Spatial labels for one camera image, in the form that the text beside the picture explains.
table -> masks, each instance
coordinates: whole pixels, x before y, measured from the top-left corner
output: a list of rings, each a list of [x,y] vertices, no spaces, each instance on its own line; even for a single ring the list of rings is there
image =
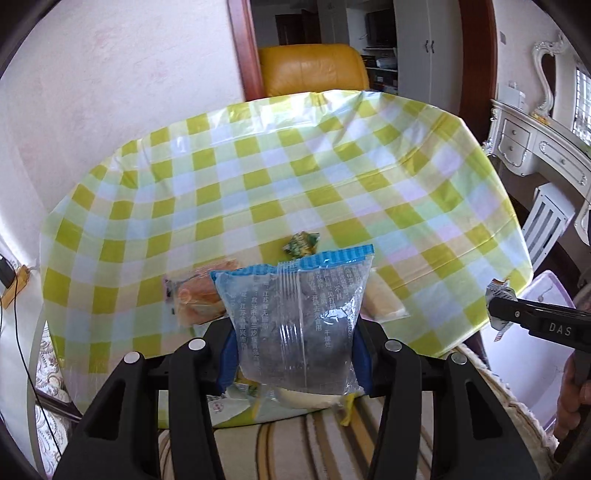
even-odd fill
[[[373,243],[411,314],[385,330],[427,355],[485,324],[492,278],[520,291],[532,277],[508,196],[459,118],[340,90],[204,113],[125,144],[44,224],[45,313],[78,408],[125,353],[195,335],[164,301],[164,274],[223,257],[275,264],[302,230],[320,250]]]

blue bag top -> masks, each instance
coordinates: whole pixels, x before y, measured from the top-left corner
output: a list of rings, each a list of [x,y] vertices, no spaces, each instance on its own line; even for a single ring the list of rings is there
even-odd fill
[[[298,270],[314,270],[315,268],[329,268],[347,263],[356,263],[365,260],[368,256],[373,254],[374,246],[372,244],[360,245],[358,247],[320,252],[290,262],[281,262],[278,265],[258,264],[238,268],[237,270],[214,270],[210,275],[215,283],[217,275],[220,273],[227,273],[234,276],[266,275],[268,273],[277,273],[279,271],[293,273]]]

blue gripper pad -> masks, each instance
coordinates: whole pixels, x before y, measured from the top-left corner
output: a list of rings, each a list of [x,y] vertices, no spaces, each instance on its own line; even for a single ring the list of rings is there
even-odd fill
[[[220,354],[219,372],[217,373],[217,386],[221,391],[226,389],[234,383],[236,378],[236,371],[238,370],[238,341],[236,340],[236,332],[232,329],[231,333],[226,338],[226,343],[223,346]]]
[[[371,357],[363,337],[359,331],[359,322],[355,325],[353,331],[353,369],[357,377],[357,383],[363,387],[366,394],[371,394],[374,389],[374,382],[372,380],[372,365]]]

dresser drawer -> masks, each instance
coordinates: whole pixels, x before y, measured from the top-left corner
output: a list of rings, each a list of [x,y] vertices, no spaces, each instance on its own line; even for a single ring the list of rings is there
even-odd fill
[[[505,123],[503,124],[503,134],[517,142],[522,147],[527,148],[527,142],[530,140],[530,133],[506,118]]]
[[[535,154],[548,162],[565,179],[567,179],[582,194],[589,191],[589,177],[591,172],[570,153],[556,145],[549,138],[538,136]]]
[[[496,149],[501,160],[509,162],[514,167],[521,167],[526,155],[529,153],[525,147],[519,145],[505,134],[501,134],[501,141]]]

ornate mirror frame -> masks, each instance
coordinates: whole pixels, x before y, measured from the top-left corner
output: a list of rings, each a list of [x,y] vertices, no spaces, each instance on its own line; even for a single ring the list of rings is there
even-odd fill
[[[542,57],[546,54],[552,55],[559,55],[564,53],[567,48],[567,43],[564,41],[564,34],[560,32],[558,34],[558,41],[551,42],[551,41],[541,41],[534,45],[534,48],[531,51],[531,54],[534,58],[534,66],[535,71],[538,74],[538,78],[542,84],[542,88],[544,89],[544,101],[539,104],[533,113],[536,113],[539,116],[544,118],[548,118],[550,116],[550,111],[554,106],[554,94],[550,89],[550,84],[548,83],[548,79],[544,74],[544,70],[542,69]]]

